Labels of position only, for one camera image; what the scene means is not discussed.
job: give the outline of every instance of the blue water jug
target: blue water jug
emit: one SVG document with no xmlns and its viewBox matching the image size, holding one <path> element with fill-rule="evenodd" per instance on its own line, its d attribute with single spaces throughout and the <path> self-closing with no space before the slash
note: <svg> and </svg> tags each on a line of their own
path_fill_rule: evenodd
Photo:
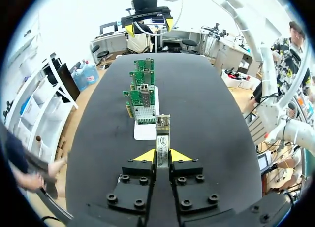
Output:
<svg viewBox="0 0 315 227">
<path fill-rule="evenodd" d="M 73 77 L 75 84 L 77 85 L 78 89 L 81 92 L 87 88 L 88 83 L 87 83 L 86 77 L 83 73 L 83 70 L 75 68 L 74 72 L 72 74 L 72 77 Z"/>
<path fill-rule="evenodd" d="M 85 65 L 86 65 L 85 60 L 82 60 L 82 64 L 80 64 L 80 69 L 83 69 L 85 67 Z"/>
<path fill-rule="evenodd" d="M 83 73 L 87 79 L 88 84 L 94 84 L 98 81 L 99 75 L 95 65 L 89 64 L 85 61 L 85 67 L 83 68 Z"/>
</svg>

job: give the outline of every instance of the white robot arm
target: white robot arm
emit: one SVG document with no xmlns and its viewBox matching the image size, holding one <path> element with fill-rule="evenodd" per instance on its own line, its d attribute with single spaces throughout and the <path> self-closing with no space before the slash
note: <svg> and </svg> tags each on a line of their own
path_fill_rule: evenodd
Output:
<svg viewBox="0 0 315 227">
<path fill-rule="evenodd" d="M 244 38 L 249 45 L 252 56 L 257 62 L 264 62 L 262 65 L 262 103 L 257 105 L 258 116 L 249 124 L 255 145 L 264 140 L 285 140 L 291 141 L 308 149 L 315 155 L 315 131 L 309 124 L 298 120 L 289 120 L 286 109 L 293 99 L 307 71 L 307 62 L 311 57 L 311 46 L 308 41 L 305 43 L 305 57 L 302 60 L 299 72 L 287 94 L 277 102 L 273 95 L 278 94 L 277 76 L 270 46 L 257 45 L 254 35 L 248 28 L 246 20 L 238 15 L 237 9 L 243 8 L 241 0 L 225 0 L 221 7 L 228 11 L 235 23 L 241 29 Z M 269 27 L 279 34 L 279 31 L 266 21 Z"/>
</svg>

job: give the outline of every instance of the patterned shirt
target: patterned shirt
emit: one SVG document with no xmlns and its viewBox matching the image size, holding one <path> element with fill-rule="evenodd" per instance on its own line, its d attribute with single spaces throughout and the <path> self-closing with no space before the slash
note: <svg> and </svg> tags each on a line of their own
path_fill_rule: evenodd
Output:
<svg viewBox="0 0 315 227">
<path fill-rule="evenodd" d="M 281 56 L 281 62 L 276 64 L 278 91 L 285 94 L 291 87 L 296 77 L 301 60 L 303 57 L 302 49 L 298 49 L 291 42 L 291 38 L 278 38 L 271 50 L 278 50 Z M 308 88 L 311 86 L 310 70 L 308 69 L 303 79 L 301 88 L 304 94 L 307 94 Z"/>
</svg>

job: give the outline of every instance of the black bolt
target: black bolt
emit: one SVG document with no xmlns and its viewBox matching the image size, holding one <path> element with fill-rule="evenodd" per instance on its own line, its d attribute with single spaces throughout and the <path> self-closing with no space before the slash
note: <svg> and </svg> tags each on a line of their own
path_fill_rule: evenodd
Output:
<svg viewBox="0 0 315 227">
<path fill-rule="evenodd" d="M 188 210 L 192 207 L 192 202 L 189 200 L 184 200 L 181 202 L 181 208 L 184 210 Z"/>
<path fill-rule="evenodd" d="M 210 197 L 208 197 L 208 202 L 210 204 L 216 204 L 219 201 L 219 197 L 217 194 L 212 194 Z"/>
<path fill-rule="evenodd" d="M 179 177 L 179 178 L 177 179 L 177 181 L 178 181 L 178 183 L 179 183 L 180 185 L 185 185 L 185 184 L 186 184 L 186 178 L 185 178 L 185 177 Z"/>
<path fill-rule="evenodd" d="M 107 201 L 111 204 L 115 204 L 118 201 L 115 194 L 108 194 L 106 198 L 107 198 Z"/>
<path fill-rule="evenodd" d="M 260 222 L 267 223 L 270 220 L 270 216 L 268 214 L 264 214 L 260 216 Z"/>
<path fill-rule="evenodd" d="M 252 209 L 251 209 L 251 211 L 253 212 L 253 213 L 258 213 L 259 212 L 259 206 L 253 206 L 252 207 Z"/>
<path fill-rule="evenodd" d="M 203 176 L 202 174 L 199 174 L 196 176 L 196 180 L 198 183 L 202 183 L 203 181 L 205 181 L 205 176 Z"/>
<path fill-rule="evenodd" d="M 124 174 L 124 175 L 122 176 L 122 181 L 123 181 L 124 183 L 128 182 L 129 180 L 130 180 L 129 175 Z"/>
<path fill-rule="evenodd" d="M 148 183 L 148 178 L 147 177 L 141 177 L 139 179 L 140 184 L 145 185 Z"/>
<path fill-rule="evenodd" d="M 145 206 L 145 203 L 143 202 L 143 200 L 141 199 L 137 199 L 134 203 L 133 203 L 134 207 L 137 209 L 142 209 Z"/>
</svg>

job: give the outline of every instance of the black table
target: black table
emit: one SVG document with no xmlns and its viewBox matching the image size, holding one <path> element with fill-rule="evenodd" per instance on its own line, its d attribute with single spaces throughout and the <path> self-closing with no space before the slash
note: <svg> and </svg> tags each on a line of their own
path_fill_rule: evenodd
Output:
<svg viewBox="0 0 315 227">
<path fill-rule="evenodd" d="M 95 89 L 77 129 L 66 176 L 66 204 L 74 216 L 86 203 L 106 205 L 123 162 L 155 147 L 133 138 L 134 120 L 124 90 L 134 60 L 155 62 L 160 112 L 171 115 L 171 148 L 199 158 L 216 185 L 221 211 L 240 212 L 262 197 L 256 150 L 232 94 L 202 56 L 177 53 L 126 55 L 115 60 Z M 158 170 L 148 226 L 177 226 L 166 170 Z"/>
</svg>

